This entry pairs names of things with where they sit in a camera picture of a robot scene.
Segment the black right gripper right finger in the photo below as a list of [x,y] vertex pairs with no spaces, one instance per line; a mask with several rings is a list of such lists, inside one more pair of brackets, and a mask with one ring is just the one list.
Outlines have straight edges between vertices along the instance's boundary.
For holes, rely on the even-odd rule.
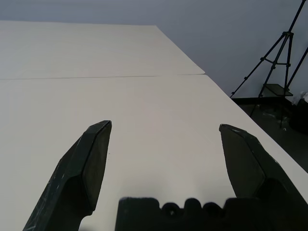
[[308,204],[259,140],[231,125],[219,126],[236,203],[259,230],[306,231]]

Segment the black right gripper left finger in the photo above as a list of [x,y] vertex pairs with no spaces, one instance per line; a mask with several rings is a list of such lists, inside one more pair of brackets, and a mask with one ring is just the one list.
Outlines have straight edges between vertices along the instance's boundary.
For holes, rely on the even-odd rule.
[[77,231],[96,209],[107,161],[110,120],[90,126],[58,162],[25,231]]

